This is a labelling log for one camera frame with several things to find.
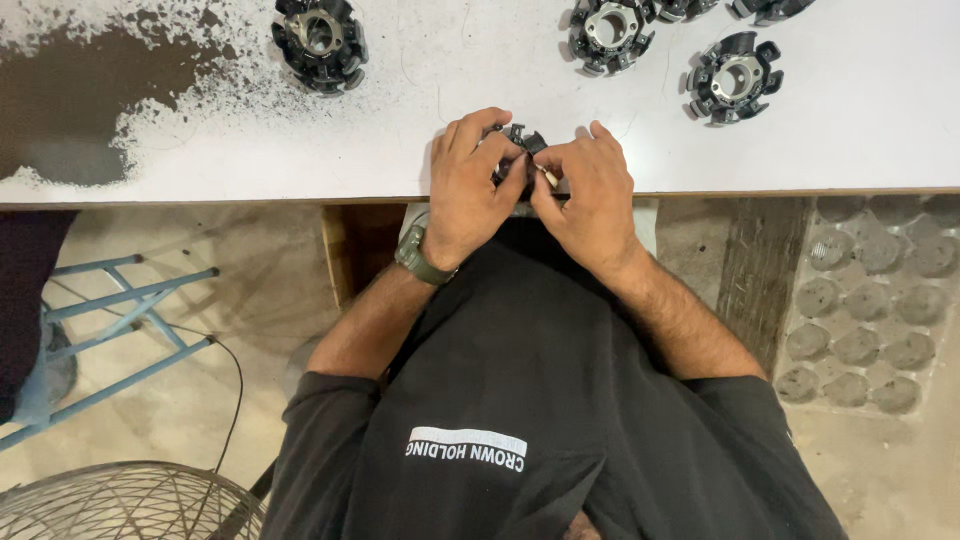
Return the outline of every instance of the blue metal stool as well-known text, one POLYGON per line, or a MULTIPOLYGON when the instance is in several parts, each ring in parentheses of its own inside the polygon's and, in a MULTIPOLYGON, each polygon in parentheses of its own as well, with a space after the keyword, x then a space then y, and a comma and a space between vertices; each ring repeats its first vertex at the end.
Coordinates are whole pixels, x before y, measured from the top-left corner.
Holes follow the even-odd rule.
MULTIPOLYGON (((45 347, 41 346, 39 355, 36 359, 34 372, 31 373, 30 377, 33 378, 36 375, 42 378, 44 376, 43 371, 45 370, 45 366, 49 361, 75 355, 76 353, 85 351, 90 347, 100 345, 101 343, 110 341, 111 339, 120 337, 121 335, 126 335, 132 331, 136 331, 141 326, 136 319, 141 315, 153 323, 154 326, 156 326, 161 332, 163 332, 163 335, 165 335, 167 339, 169 339, 177 347, 177 352, 171 356, 167 356, 163 360, 158 361, 150 367, 142 369, 125 379, 111 384, 103 390, 99 390, 98 392, 79 400, 72 405, 66 406, 52 414, 43 415, 39 421, 31 423, 31 425, 25 426, 24 428, 7 435, 6 437, 0 439, 0 452, 3 452, 7 448, 19 443, 31 435, 40 433, 41 431, 46 430, 55 424, 59 424, 60 422, 70 418, 74 414, 77 414, 87 407, 100 403, 117 392, 129 388, 130 386, 148 378, 150 375, 153 375, 161 369, 171 366, 196 353, 200 349, 214 343, 213 337, 208 336, 204 339, 201 339, 197 343, 194 343, 193 345, 187 346, 187 344, 184 343, 176 333, 174 333, 173 329, 170 328, 170 325, 164 322, 163 319, 156 314, 154 311, 154 306, 164 298, 170 296, 170 294, 177 290, 181 285, 197 282, 206 278, 216 277, 220 275, 220 270, 215 267, 208 268, 203 270, 203 272, 197 272, 196 274, 190 274, 189 276, 183 276, 181 278, 167 280, 166 282, 133 288, 130 283, 120 275, 120 272, 117 271, 116 267, 123 264, 138 264, 143 261, 144 258, 142 255, 131 255, 129 257, 111 258, 98 262, 87 262, 84 264, 64 266, 62 268, 54 269, 51 277, 79 274, 81 272, 89 272, 91 270, 103 270, 107 272, 113 282, 116 283, 123 292, 111 294, 103 298, 88 300, 73 306, 61 307, 59 309, 44 309, 40 316, 40 324, 43 327, 46 327, 51 323, 62 321, 67 317, 88 313, 94 309, 100 309, 102 307, 112 306, 114 304, 120 304, 121 302, 127 302, 130 300, 133 300, 136 303, 136 307, 121 317, 120 320, 116 321, 108 328, 97 334, 95 337, 88 339, 83 343, 71 345, 70 347, 63 349, 57 349, 52 352, 48 352, 45 347)), ((21 403, 18 400, 17 407, 19 408, 20 405, 21 403)))

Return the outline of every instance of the white table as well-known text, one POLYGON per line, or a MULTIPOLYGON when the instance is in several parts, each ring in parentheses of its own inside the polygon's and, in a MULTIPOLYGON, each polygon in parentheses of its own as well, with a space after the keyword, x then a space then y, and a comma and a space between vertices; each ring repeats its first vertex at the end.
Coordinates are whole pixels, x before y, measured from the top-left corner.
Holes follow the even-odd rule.
MULTIPOLYGON (((161 3, 168 11, 180 6, 161 3)), ((75 19, 89 35, 119 12, 155 11, 157 2, 84 4, 75 19)), ((194 4, 206 6, 188 0, 187 7, 194 4)), ((210 5, 222 21, 210 39, 252 50, 224 63, 251 90, 206 77, 197 86, 214 96, 212 105, 187 92, 177 112, 122 114, 118 126, 129 132, 114 143, 132 164, 124 182, 50 184, 21 168, 0 181, 0 203, 417 197, 429 192, 430 139, 446 122, 490 105, 512 110, 527 133, 538 130, 550 143, 601 120, 624 147, 637 193, 960 185, 960 107, 949 98, 960 87, 954 0, 916 8, 823 0, 756 29, 757 43, 772 39, 782 51, 774 67, 785 71, 783 87, 761 98, 771 104, 763 114, 722 129, 692 120, 683 109, 691 96, 680 89, 698 53, 751 30, 750 20, 735 20, 724 6, 692 23, 648 25, 646 33, 657 35, 633 68, 592 79, 561 52, 566 0, 353 4, 371 51, 356 90, 334 99, 304 91, 271 41, 270 24, 279 20, 273 2, 224 0, 210 5)), ((6 39, 37 32, 13 0, 0 4, 0 19, 6 39)))

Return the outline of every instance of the wire fan grille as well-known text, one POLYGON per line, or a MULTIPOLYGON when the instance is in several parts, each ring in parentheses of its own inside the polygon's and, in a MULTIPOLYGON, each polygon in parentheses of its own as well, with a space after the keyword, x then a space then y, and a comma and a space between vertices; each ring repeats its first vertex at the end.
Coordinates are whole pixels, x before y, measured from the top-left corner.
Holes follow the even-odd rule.
POLYGON ((126 461, 0 494, 0 538, 258 538, 264 511, 244 488, 176 463, 126 461))

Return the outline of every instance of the dark stain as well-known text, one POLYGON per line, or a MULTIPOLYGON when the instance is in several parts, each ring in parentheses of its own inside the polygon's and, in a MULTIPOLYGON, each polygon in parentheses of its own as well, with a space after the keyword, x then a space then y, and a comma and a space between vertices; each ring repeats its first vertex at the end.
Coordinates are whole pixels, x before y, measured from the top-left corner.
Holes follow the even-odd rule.
POLYGON ((141 29, 154 22, 152 33, 144 31, 152 50, 121 28, 71 41, 67 26, 40 37, 32 57, 0 50, 0 179, 29 166, 59 184, 124 180, 126 153, 110 146, 117 117, 134 106, 142 111, 137 104, 147 98, 176 110, 177 98, 222 54, 188 36, 168 42, 155 13, 134 20, 141 29))
POLYGON ((198 26, 216 26, 220 24, 220 17, 217 16, 217 13, 214 13, 210 8, 204 8, 204 14, 200 17, 200 24, 198 26))

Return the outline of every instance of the wristwatch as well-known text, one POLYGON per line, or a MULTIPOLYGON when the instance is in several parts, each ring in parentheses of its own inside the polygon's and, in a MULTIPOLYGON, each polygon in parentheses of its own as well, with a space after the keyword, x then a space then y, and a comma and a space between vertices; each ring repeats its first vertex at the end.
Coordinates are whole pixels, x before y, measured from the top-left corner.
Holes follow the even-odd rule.
POLYGON ((411 227, 407 234, 403 236, 403 239, 400 240, 400 245, 396 246, 394 259, 418 280, 439 287, 449 282, 460 267, 445 272, 427 262, 420 253, 420 241, 423 240, 424 232, 425 229, 420 225, 411 227))

